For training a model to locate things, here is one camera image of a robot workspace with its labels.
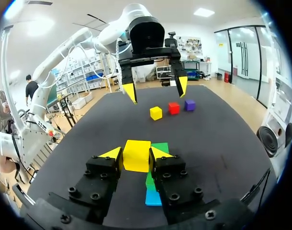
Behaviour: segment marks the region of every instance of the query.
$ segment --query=black tabletop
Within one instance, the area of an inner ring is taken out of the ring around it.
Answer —
[[[170,153],[180,153],[205,202],[241,198],[271,167],[263,146],[245,121],[225,101],[204,86],[188,86],[185,99],[196,102],[185,112],[176,87],[137,90],[138,104],[127,95],[111,93],[100,99],[68,132],[31,184],[28,195],[36,200],[54,192],[68,198],[67,189],[83,175],[86,161],[128,139],[168,142]],[[178,102],[179,115],[168,114],[168,103]],[[149,109],[159,106],[163,118],[153,121]],[[162,207],[145,205],[146,173],[122,171],[104,225],[154,227],[165,225]],[[263,199],[276,183],[274,172]],[[260,194],[251,203],[256,210]]]

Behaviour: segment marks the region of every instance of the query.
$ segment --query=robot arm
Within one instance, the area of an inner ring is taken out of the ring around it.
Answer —
[[[3,133],[0,133],[0,155],[22,161],[26,168],[34,157],[43,151],[45,143],[54,133],[52,126],[44,121],[48,95],[56,83],[51,69],[68,56],[73,47],[81,46],[83,49],[96,47],[102,52],[116,54],[119,57],[118,69],[121,69],[119,84],[120,86],[123,84],[124,90],[135,104],[137,98],[131,68],[153,64],[156,59],[169,58],[179,95],[180,97],[185,95],[187,76],[180,64],[179,51],[175,47],[163,48],[164,28],[143,5],[134,3],[125,7],[119,20],[105,28],[95,42],[92,41],[92,34],[88,28],[83,28],[62,43],[35,69],[33,80],[38,83],[39,88],[34,93],[28,123],[24,124],[15,108],[7,81],[6,48],[9,33],[10,29],[4,31],[2,41],[2,78],[7,101],[18,129],[15,141],[20,156],[16,154],[12,137]]]
[[[6,72],[6,47],[10,31],[5,30],[2,41],[2,78],[7,101],[12,116],[17,127],[17,136],[15,142],[20,156],[17,155],[14,148],[12,136],[0,132],[0,155],[11,157],[14,161],[20,160],[27,168],[34,157],[44,149],[44,145],[54,134],[53,127],[44,121],[45,107],[48,100],[50,89],[56,78],[51,73],[51,69],[59,64],[73,50],[72,47],[81,45],[84,49],[94,48],[92,34],[88,28],[77,31],[67,41],[61,44],[53,53],[41,63],[33,73],[33,79],[38,83],[39,88],[34,93],[34,99],[31,103],[28,115],[28,123],[23,123],[13,102]]]

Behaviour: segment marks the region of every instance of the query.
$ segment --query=red cube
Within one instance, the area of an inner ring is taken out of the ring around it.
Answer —
[[[171,102],[168,104],[168,110],[171,115],[180,113],[180,105],[177,102]]]

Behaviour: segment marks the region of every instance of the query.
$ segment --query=floor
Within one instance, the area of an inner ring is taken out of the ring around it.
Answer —
[[[224,79],[225,70],[218,69],[218,72],[222,74],[222,78]],[[259,88],[259,81],[253,79],[244,79],[237,75],[233,75],[232,84],[241,89],[242,91],[246,92],[250,96],[257,98],[258,88]],[[267,105],[269,102],[269,95],[270,95],[270,84],[266,82],[261,83],[260,94],[259,94],[259,101],[263,104]]]
[[[205,87],[212,90],[219,97],[221,97],[225,102],[227,102],[250,126],[252,131],[256,133],[257,129],[261,126],[264,115],[266,113],[266,108],[252,98],[245,91],[239,89],[233,84],[225,83],[223,80],[217,80],[212,78],[211,80],[200,80],[200,81],[189,81],[189,85],[204,85]],[[137,89],[144,88],[155,88],[162,87],[159,81],[138,83]],[[112,92],[115,92],[118,86],[112,86]],[[75,116],[77,120],[81,119],[86,112],[95,105],[95,103],[100,100],[105,94],[109,93],[105,88],[92,90],[93,99],[87,103],[82,109],[75,111]],[[71,127],[68,124],[66,118],[62,115],[57,115],[54,117],[53,123],[58,124],[64,132],[68,132]],[[11,187],[16,184],[14,179],[15,172],[10,174],[4,174],[2,177],[7,178],[10,185],[10,197],[15,199],[15,195],[11,190]],[[27,192],[29,185],[20,183],[21,188]],[[18,206],[22,204],[16,198],[15,199]]]

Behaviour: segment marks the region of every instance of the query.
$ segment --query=purple cube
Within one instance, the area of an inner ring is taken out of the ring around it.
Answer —
[[[195,101],[193,100],[185,100],[184,109],[186,111],[194,111],[196,107]]]

